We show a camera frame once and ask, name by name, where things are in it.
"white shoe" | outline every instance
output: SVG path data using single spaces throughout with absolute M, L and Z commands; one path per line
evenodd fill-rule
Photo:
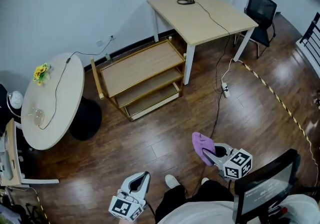
M 203 178 L 202 181 L 201 181 L 201 185 L 203 185 L 203 183 L 205 183 L 208 180 L 209 180 L 208 178 Z
M 170 174 L 166 175 L 164 179 L 165 179 L 166 185 L 171 189 L 180 185 L 177 179 Z

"white desk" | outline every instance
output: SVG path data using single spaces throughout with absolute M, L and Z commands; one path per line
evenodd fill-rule
M 240 45 L 234 60 L 242 54 L 254 28 L 258 24 L 244 13 L 236 11 L 233 6 L 222 0 L 195 0 L 199 2 L 211 17 L 231 34 L 248 31 Z M 196 45 L 228 35 L 228 32 L 213 22 L 207 12 L 197 3 L 179 5 L 177 0 L 147 0 L 152 8 L 154 40 L 157 42 L 158 26 L 156 16 L 165 19 L 187 42 L 186 64 L 183 83 L 189 82 Z
M 70 55 L 71 53 L 60 54 L 48 61 L 53 67 L 49 82 L 38 86 L 36 82 L 31 81 L 24 95 L 21 110 L 22 131 L 26 141 L 35 149 L 45 150 L 54 146 L 70 127 L 79 107 L 84 90 L 85 73 L 77 55 L 73 55 L 66 65 Z M 65 71 L 56 90 L 65 65 Z M 55 100 L 57 108 L 54 115 Z M 34 124 L 33 116 L 28 116 L 33 113 L 33 108 L 44 111 L 44 123 L 41 127 L 46 127 L 53 117 L 44 130 Z
M 8 180 L 1 176 L 2 186 L 23 186 L 29 184 L 55 184 L 59 183 L 58 179 L 29 179 L 24 178 L 20 169 L 18 149 L 17 149 L 17 129 L 21 129 L 21 125 L 13 119 L 7 124 L 5 131 L 7 133 L 6 151 L 8 151 L 10 165 L 12 169 L 12 179 Z

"black pants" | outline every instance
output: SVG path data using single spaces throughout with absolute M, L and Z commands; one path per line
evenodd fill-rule
M 186 199 L 185 188 L 180 185 L 170 189 L 164 194 L 162 202 L 156 209 L 155 221 L 158 223 L 170 212 L 187 202 L 208 202 L 208 201 L 233 201 L 234 197 L 230 191 L 220 183 L 208 180 L 193 197 Z

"power strip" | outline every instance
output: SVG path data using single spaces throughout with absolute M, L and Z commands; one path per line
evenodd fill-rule
M 225 82 L 222 83 L 222 90 L 223 90 L 225 98 L 228 98 L 230 96 L 230 91 L 229 91 L 229 88 Z

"lamp base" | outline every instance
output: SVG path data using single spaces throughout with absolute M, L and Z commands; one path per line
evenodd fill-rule
M 180 5 L 191 5 L 195 4 L 196 2 L 194 0 L 177 0 L 177 3 Z
M 33 122 L 36 126 L 41 126 L 45 120 L 45 113 L 43 110 L 33 108 Z

